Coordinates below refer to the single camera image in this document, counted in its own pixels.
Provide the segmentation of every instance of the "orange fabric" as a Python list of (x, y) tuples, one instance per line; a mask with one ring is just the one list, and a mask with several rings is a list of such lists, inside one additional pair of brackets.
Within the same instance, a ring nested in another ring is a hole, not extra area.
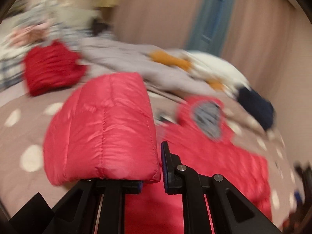
[(149, 57), (154, 62), (158, 62), (167, 66), (177, 66), (185, 71), (188, 71), (192, 65), (189, 61), (169, 55), (162, 50), (157, 50), (150, 53)]

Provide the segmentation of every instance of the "red puffer jacket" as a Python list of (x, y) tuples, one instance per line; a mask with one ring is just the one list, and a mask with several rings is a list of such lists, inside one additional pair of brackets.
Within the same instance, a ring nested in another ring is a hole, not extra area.
[[(179, 155), (183, 164), (198, 173), (222, 174), (269, 219), (270, 186), (267, 161), (232, 144), (232, 130), (221, 117), (221, 137), (209, 139), (193, 120), (193, 110), (203, 102), (223, 103), (209, 97), (194, 96), (180, 106), (178, 124), (166, 127), (164, 141), (170, 152)], [(181, 195), (167, 195), (163, 182), (145, 184), (140, 195), (126, 198), (126, 232), (128, 234), (182, 234), (183, 208)]]
[(24, 77), (32, 96), (72, 86), (85, 74), (87, 66), (78, 65), (80, 55), (54, 40), (50, 46), (36, 46), (24, 58)]
[(43, 156), (53, 185), (89, 178), (158, 182), (156, 132), (141, 76), (104, 75), (77, 89), (53, 117)]

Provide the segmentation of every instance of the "pink wall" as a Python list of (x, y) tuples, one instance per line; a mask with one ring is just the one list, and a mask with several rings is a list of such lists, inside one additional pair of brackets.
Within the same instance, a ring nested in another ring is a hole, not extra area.
[(115, 15), (118, 40), (183, 48), (202, 0), (121, 0)]
[(221, 57), (266, 98), (283, 71), (295, 12), (288, 0), (235, 0)]
[(312, 25), (302, 10), (295, 15), (294, 41), (272, 96), (277, 125), (290, 164), (312, 163)]

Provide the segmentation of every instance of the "bed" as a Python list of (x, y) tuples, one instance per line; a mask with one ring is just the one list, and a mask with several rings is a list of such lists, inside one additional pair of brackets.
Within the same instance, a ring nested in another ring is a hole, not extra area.
[[(137, 72), (146, 66), (154, 69), (143, 71), (144, 75), (142, 71), (139, 73), (145, 79), (159, 142), (163, 136), (160, 116), (177, 122), (176, 110), (185, 102), (185, 96), (217, 97), (224, 103), (223, 114), (235, 134), (233, 144), (265, 157), (268, 162), (274, 224), (280, 226), (289, 212), (295, 209), (294, 173), (276, 128), (265, 133), (257, 121), (226, 94), (214, 92), (202, 81), (181, 80), (187, 77), (184, 71), (151, 62), (146, 54), (156, 49), (155, 46), (87, 38), (80, 41), (80, 47), (84, 57), (80, 62), (89, 65), (89, 70), (78, 85), (30, 97), (25, 83), (20, 82), (0, 93), (0, 198), (11, 216), (37, 192), (52, 207), (74, 185), (52, 186), (43, 170), (42, 157), (46, 128), (70, 94), (93, 77), (117, 71)], [(102, 56), (94, 55), (98, 49), (101, 49)], [(168, 52), (176, 54), (179, 50)]]

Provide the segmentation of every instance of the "white polka dot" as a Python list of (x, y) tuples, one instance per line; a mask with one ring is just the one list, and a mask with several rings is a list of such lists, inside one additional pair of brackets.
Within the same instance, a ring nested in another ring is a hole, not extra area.
[(276, 148), (276, 152), (277, 152), (278, 156), (279, 156), (281, 159), (283, 159), (283, 154), (282, 154), (282, 152), (279, 150), (279, 148)]
[(29, 146), (20, 158), (20, 167), (26, 172), (35, 172), (43, 167), (43, 152), (39, 145)]
[(18, 122), (21, 118), (21, 110), (20, 109), (15, 109), (10, 116), (7, 118), (7, 120), (4, 123), (4, 126), (6, 127), (11, 127), (13, 126), (16, 122)]
[(273, 207), (275, 209), (279, 209), (280, 208), (280, 199), (278, 198), (276, 190), (272, 191), (271, 198), (272, 198)]
[(234, 113), (229, 109), (229, 108), (224, 108), (223, 109), (223, 113), (227, 116), (227, 117), (233, 117)]
[(258, 122), (254, 117), (252, 117), (252, 116), (248, 116), (247, 122), (249, 123), (249, 125), (250, 125), (251, 128), (254, 128), (254, 129), (255, 129), (255, 128), (260, 127), (259, 122)]
[(293, 171), (291, 171), (291, 181), (295, 184), (295, 179), (294, 179), (294, 172)]
[(294, 195), (292, 193), (289, 195), (289, 205), (291, 209), (294, 208)]
[(63, 106), (63, 103), (54, 103), (49, 105), (45, 110), (44, 113), (46, 115), (54, 115), (56, 114)]
[(260, 137), (257, 137), (257, 142), (261, 148), (263, 148), (265, 151), (267, 150), (266, 144), (264, 143), (264, 141)]
[(234, 121), (227, 120), (227, 125), (237, 135), (242, 135), (241, 127)]
[(266, 131), (266, 135), (268, 136), (270, 141), (273, 141), (275, 139), (275, 133), (272, 129)]

